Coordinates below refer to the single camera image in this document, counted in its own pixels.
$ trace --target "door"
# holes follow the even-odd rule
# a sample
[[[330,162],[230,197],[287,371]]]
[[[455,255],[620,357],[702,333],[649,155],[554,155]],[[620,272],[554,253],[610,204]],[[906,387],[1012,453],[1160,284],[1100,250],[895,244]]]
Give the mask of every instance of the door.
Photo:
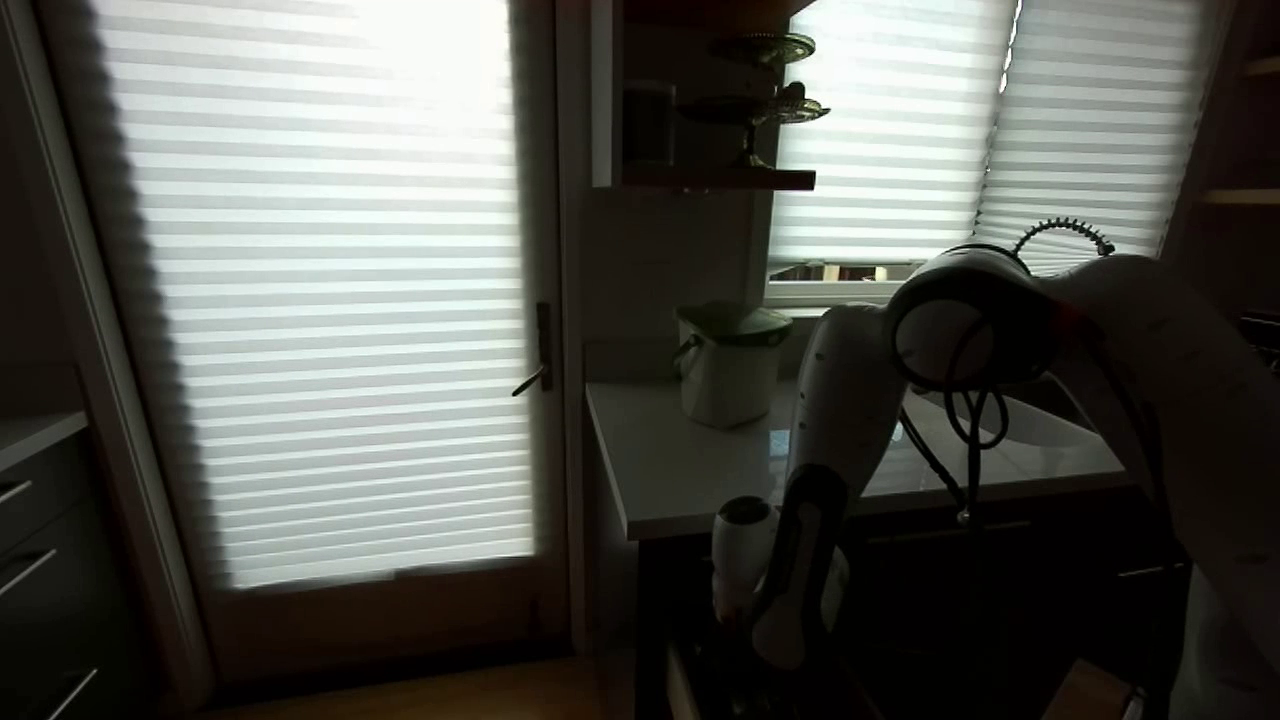
[[[547,7],[38,14],[220,676],[563,635]]]

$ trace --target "window blind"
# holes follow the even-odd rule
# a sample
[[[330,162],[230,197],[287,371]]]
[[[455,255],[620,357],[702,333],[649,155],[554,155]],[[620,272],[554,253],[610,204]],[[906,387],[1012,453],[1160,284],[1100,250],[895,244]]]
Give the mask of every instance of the window blind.
[[[158,430],[223,588],[536,552],[506,0],[93,0]]]
[[[820,0],[791,28],[816,58],[790,70],[833,117],[779,129],[779,169],[816,193],[774,199],[768,255],[930,260],[974,229],[1010,0]]]
[[[1207,14],[1204,0],[1025,0],[975,240],[1010,250],[1050,218],[1075,218],[1121,253],[1155,255],[1202,126]],[[1061,272],[1083,250],[1058,237],[1025,260]]]

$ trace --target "kitchen counter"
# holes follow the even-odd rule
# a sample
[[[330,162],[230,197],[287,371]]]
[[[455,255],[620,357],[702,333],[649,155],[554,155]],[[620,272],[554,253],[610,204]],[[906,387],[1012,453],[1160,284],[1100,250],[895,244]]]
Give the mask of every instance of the kitchen counter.
[[[83,434],[83,414],[49,414],[49,415],[26,415],[26,419],[0,419],[0,471],[14,465],[26,465],[42,457],[45,450]]]
[[[779,387],[774,415],[748,430],[705,430],[682,414],[676,383],[590,383],[590,414],[615,517],[630,540],[698,537],[732,496],[786,494],[795,387]],[[966,478],[966,445],[930,395],[909,395],[930,450]],[[1010,440],[984,453],[984,499],[1123,489],[1114,450],[1061,415],[1010,402]],[[950,504],[913,440],[894,445],[851,517]]]

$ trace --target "white robotic arm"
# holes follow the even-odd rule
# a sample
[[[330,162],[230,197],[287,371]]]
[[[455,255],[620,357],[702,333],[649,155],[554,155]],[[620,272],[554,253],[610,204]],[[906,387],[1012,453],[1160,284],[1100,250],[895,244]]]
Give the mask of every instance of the white robotic arm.
[[[816,604],[837,530],[890,450],[906,381],[970,392],[1045,371],[1168,507],[1176,540],[1211,585],[1202,596],[1220,601],[1207,624],[1241,629],[1259,662],[1251,676],[1280,683],[1280,383],[1154,260],[1108,255],[1031,280],[1016,255],[980,244],[918,272],[890,314],[833,310],[820,321],[802,377],[786,519],[751,622],[757,655],[802,667],[825,635]],[[1231,688],[1202,665],[1186,662],[1182,694],[1220,714]],[[1244,688],[1247,702],[1231,708],[1280,717],[1267,694]]]

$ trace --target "floor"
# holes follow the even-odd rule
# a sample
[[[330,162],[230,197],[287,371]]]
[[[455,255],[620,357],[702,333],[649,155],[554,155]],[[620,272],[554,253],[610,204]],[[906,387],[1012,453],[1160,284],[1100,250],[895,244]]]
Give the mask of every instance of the floor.
[[[593,662],[539,662],[300,702],[204,714],[199,720],[603,720]]]

